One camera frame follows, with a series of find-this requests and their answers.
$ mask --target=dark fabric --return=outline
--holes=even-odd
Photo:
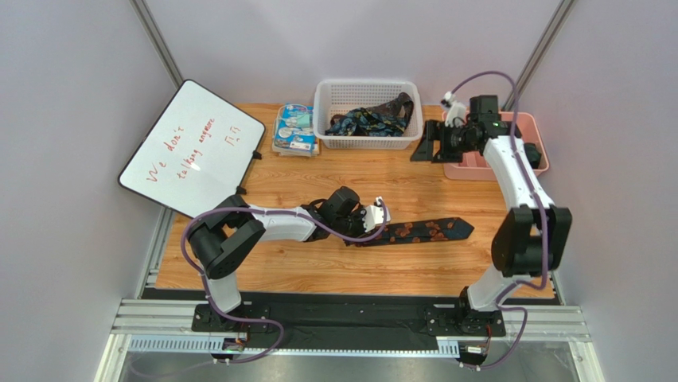
[[[376,239],[367,243],[355,243],[355,245],[356,247],[373,247],[376,245],[464,240],[468,239],[471,232],[473,232],[473,225],[458,217],[447,217],[445,219],[389,224]]]
[[[410,123],[415,103],[407,93],[375,107],[353,109],[335,115],[325,135],[400,137]]]

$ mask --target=black mounting plate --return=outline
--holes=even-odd
[[[431,336],[470,336],[487,337],[487,325],[492,337],[504,337],[504,317],[499,310],[477,312],[472,310],[461,322],[458,321],[458,308],[427,306],[426,326]]]
[[[241,305],[228,314],[240,318],[269,318],[271,308],[268,305]],[[270,329],[267,324],[244,324],[230,321],[217,314],[209,304],[196,306],[193,315],[193,332],[249,332],[266,333]]]

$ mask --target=pink basket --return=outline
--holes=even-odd
[[[513,113],[510,111],[502,111],[502,121],[511,121]],[[544,149],[544,144],[541,142],[539,129],[537,129],[535,118],[529,113],[518,113],[518,127],[520,133],[523,135],[525,143],[536,144],[537,150],[542,154],[539,168],[535,169],[535,175],[538,177],[544,171],[548,170],[548,156]],[[480,153],[466,153],[464,160],[461,163],[446,163],[442,165],[445,176],[449,179],[471,180],[471,181],[496,181],[494,172],[489,168],[489,165]]]

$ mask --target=white wall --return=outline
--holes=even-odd
[[[424,103],[517,77],[559,0],[148,0],[181,74],[232,102],[309,103],[327,78],[411,80]],[[484,78],[465,99],[509,86]]]
[[[559,271],[606,379],[678,376],[678,2],[578,2],[521,103],[572,210]]]
[[[0,9],[2,380],[92,380],[159,212],[117,175],[173,85],[126,0]]]

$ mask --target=wooden tabletop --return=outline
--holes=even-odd
[[[494,181],[451,181],[442,165],[410,162],[406,150],[329,150],[316,158],[281,157],[271,150],[279,104],[240,104],[266,124],[267,132],[244,187],[248,203],[291,208],[327,198],[346,185],[364,203],[382,196],[392,223],[458,216],[475,230],[467,240],[355,248],[331,236],[313,243],[259,243],[237,271],[241,290],[286,292],[458,295],[491,264],[490,243],[506,215]],[[424,120],[440,119],[440,108],[423,107]],[[162,259],[157,288],[200,289],[181,257],[179,237],[188,223],[177,215]],[[551,288],[523,288],[522,297],[552,298]]]

